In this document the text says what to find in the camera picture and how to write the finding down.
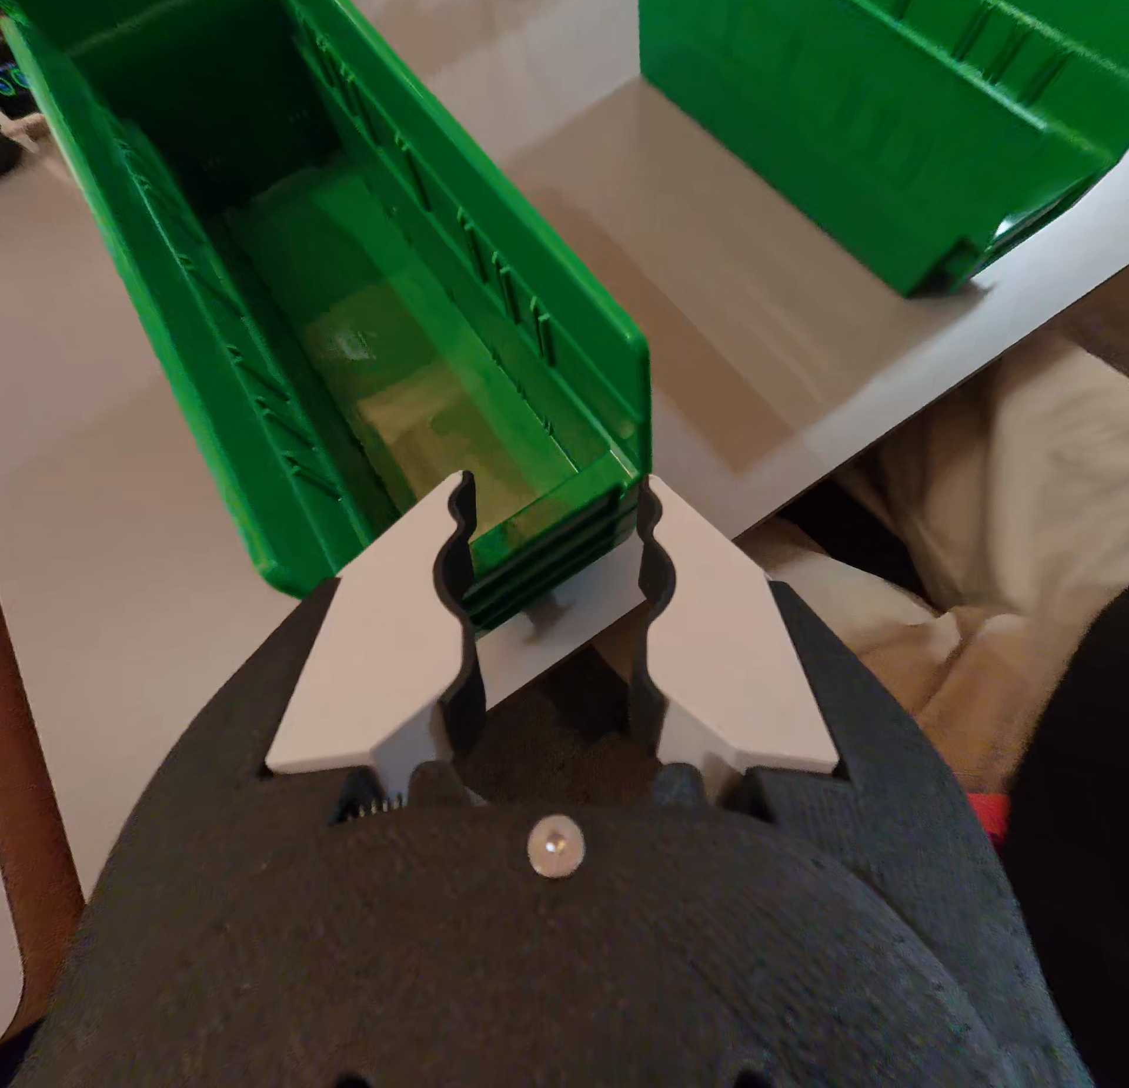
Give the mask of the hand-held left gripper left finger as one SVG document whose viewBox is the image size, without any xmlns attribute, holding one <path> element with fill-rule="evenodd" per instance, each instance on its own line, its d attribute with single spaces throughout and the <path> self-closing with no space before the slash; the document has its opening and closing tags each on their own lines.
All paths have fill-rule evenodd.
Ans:
<svg viewBox="0 0 1129 1088">
<path fill-rule="evenodd" d="M 266 764 L 274 774 L 369 768 L 407 788 L 470 752 L 488 720 L 470 540 L 476 481 L 455 471 L 336 577 Z"/>
</svg>

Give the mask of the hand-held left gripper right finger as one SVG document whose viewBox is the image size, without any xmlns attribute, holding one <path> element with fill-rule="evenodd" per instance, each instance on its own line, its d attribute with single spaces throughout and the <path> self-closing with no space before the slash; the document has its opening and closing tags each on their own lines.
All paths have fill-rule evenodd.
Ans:
<svg viewBox="0 0 1129 1088">
<path fill-rule="evenodd" d="M 759 563 L 659 476 L 641 488 L 642 629 L 629 731 L 726 797 L 747 770 L 830 775 L 840 755 Z"/>
</svg>

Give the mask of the grey desk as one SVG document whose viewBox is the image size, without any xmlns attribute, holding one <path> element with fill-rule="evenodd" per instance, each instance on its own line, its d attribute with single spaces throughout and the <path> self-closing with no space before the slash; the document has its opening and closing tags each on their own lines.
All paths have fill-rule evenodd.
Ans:
<svg viewBox="0 0 1129 1088">
<path fill-rule="evenodd" d="M 1127 160 L 966 292 L 905 300 L 640 75 L 637 0 L 353 0 L 654 352 L 655 466 L 737 534 L 1127 266 Z M 3 178 L 3 610 L 83 891 L 290 613 L 89 205 Z"/>
</svg>

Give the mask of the person's beige trousers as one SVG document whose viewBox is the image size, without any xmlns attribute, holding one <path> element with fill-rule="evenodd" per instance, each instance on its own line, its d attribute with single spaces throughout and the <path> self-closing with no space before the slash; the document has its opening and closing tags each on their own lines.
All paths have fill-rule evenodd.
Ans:
<svg viewBox="0 0 1129 1088">
<path fill-rule="evenodd" d="M 1128 382 L 1031 336 L 846 471 L 922 586 L 773 516 L 739 547 L 870 668 L 958 783 L 1002 793 L 1100 613 L 1128 582 Z"/>
</svg>

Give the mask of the person's dark sweater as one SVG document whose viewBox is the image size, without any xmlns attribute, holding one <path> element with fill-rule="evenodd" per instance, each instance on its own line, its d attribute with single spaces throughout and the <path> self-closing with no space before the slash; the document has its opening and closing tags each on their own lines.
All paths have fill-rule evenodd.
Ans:
<svg viewBox="0 0 1129 1088">
<path fill-rule="evenodd" d="M 1097 1085 L 1128 1084 L 1128 591 L 1072 655 L 1010 787 L 1002 861 Z"/>
</svg>

